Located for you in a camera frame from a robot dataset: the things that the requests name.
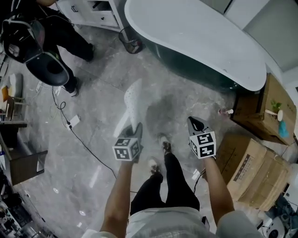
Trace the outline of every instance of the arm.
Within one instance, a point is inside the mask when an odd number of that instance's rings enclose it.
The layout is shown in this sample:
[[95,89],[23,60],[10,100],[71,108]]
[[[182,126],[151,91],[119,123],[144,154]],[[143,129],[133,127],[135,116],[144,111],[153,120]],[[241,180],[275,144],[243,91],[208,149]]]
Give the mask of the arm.
[[204,159],[204,163],[209,186],[211,209],[217,225],[219,219],[223,215],[232,212],[235,209],[230,192],[215,160],[212,157],[206,158]]
[[132,162],[122,162],[118,178],[108,198],[100,231],[125,238],[130,209],[130,182]]
[[36,0],[39,5],[49,7],[53,5],[57,0]]

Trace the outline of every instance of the white cabinet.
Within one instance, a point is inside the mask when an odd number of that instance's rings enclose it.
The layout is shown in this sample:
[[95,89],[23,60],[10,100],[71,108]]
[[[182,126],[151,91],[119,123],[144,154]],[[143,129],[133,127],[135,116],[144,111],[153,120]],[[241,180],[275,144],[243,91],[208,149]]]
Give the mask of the white cabinet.
[[126,0],[60,0],[60,10],[72,23],[121,31],[128,23],[124,14]]

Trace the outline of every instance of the person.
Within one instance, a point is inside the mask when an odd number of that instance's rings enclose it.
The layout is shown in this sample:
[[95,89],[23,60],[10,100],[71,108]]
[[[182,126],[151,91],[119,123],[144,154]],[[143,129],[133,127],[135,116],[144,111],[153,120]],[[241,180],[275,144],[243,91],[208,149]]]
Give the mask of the person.
[[[45,42],[43,50],[53,52],[60,57],[57,46],[65,48],[71,54],[91,62],[94,57],[94,46],[84,40],[73,28],[71,22],[65,15],[55,11],[49,6],[57,0],[20,0],[18,9],[26,16],[28,20],[38,20],[45,28]],[[4,19],[9,17],[12,0],[5,0],[0,5],[0,25]],[[70,95],[78,94],[78,78],[72,70],[64,63],[69,74],[69,80],[64,88]]]
[[150,160],[152,176],[141,186],[131,202],[129,218],[133,163],[122,162],[107,200],[102,227],[99,232],[88,230],[85,233],[88,233],[87,237],[262,237],[243,212],[235,211],[231,195],[213,158],[203,159],[211,209],[217,225],[216,234],[209,232],[202,222],[200,203],[185,181],[179,161],[172,153],[170,142],[165,136],[161,136],[159,141],[167,169],[166,202],[160,197],[163,176],[157,163]]

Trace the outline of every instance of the freestanding bathtub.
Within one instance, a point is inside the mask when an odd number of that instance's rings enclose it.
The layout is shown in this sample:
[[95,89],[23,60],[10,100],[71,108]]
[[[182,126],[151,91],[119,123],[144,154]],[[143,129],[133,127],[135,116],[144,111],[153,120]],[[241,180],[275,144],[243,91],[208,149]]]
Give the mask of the freestanding bathtub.
[[173,72],[219,91],[264,86],[266,65],[255,43],[200,0],[127,0],[125,15]]

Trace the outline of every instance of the fiducial marker cube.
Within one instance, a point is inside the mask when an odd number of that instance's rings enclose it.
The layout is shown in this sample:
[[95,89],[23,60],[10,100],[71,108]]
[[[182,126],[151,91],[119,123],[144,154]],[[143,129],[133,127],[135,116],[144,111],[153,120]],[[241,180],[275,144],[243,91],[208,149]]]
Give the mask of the fiducial marker cube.
[[199,159],[216,155],[216,139],[214,132],[190,136],[190,147]]
[[113,146],[116,160],[132,161],[141,152],[138,138],[118,138]]

